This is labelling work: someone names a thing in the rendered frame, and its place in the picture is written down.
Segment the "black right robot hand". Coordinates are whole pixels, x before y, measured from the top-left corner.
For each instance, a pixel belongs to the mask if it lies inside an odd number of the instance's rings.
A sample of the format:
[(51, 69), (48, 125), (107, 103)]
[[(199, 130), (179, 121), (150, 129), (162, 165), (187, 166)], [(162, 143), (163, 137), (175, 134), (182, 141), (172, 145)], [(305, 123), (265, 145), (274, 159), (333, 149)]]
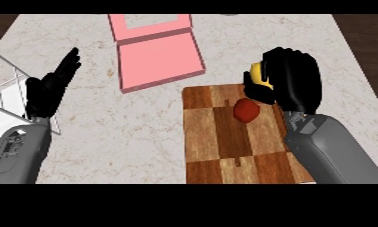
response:
[(277, 47), (264, 54), (262, 80), (274, 88), (253, 82), (244, 72), (246, 96), (284, 111), (314, 115), (323, 102), (323, 80), (315, 58), (299, 50)]

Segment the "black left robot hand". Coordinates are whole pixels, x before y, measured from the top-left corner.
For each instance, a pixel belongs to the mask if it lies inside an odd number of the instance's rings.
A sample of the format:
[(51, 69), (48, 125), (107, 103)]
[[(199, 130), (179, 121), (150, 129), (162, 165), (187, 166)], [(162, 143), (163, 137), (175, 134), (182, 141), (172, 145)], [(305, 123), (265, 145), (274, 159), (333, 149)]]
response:
[(66, 94), (66, 89), (75, 78), (76, 72), (82, 67), (79, 49), (73, 48), (64, 57), (61, 64), (54, 72), (39, 79), (30, 77), (27, 85), (27, 117), (51, 118), (58, 110)]

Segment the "yellow lemon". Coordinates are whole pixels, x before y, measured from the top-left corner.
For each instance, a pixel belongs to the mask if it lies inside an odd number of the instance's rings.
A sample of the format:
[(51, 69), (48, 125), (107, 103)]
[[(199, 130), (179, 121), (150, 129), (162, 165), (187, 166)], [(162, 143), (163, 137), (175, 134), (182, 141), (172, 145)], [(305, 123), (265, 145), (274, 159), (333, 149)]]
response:
[(252, 75), (252, 80), (255, 84), (264, 85), (265, 87), (274, 90), (274, 86), (271, 85), (269, 80), (268, 81), (262, 80), (262, 62), (252, 64), (250, 75)]

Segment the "brown checkered wooden cutting board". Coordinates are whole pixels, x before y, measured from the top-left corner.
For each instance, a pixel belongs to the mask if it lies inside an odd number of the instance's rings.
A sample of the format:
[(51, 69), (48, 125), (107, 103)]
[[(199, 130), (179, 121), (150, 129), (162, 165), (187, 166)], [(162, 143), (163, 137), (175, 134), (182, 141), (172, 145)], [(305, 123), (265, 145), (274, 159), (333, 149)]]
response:
[(244, 97), (240, 84), (188, 87), (182, 92), (187, 181), (200, 183), (312, 183), (286, 143), (284, 112), (264, 104), (253, 122), (234, 118)]

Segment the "pink cardboard box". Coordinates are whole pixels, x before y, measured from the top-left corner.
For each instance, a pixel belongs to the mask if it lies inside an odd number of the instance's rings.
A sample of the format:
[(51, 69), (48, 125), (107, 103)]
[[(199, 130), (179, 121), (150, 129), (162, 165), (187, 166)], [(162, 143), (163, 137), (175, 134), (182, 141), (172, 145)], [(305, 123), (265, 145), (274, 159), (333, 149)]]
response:
[(128, 27), (125, 14), (110, 14), (109, 20), (117, 43), (123, 93), (206, 73), (190, 14), (178, 14), (175, 21), (138, 28)]

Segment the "red fruit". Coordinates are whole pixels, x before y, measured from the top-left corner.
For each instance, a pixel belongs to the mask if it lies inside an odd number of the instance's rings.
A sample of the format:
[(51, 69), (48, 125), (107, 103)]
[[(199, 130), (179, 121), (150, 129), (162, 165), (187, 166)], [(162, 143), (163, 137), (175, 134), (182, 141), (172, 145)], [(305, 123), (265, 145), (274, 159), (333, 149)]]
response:
[(234, 106), (234, 117), (235, 119), (247, 124), (250, 123), (261, 114), (261, 106), (249, 98), (243, 98), (237, 101)]

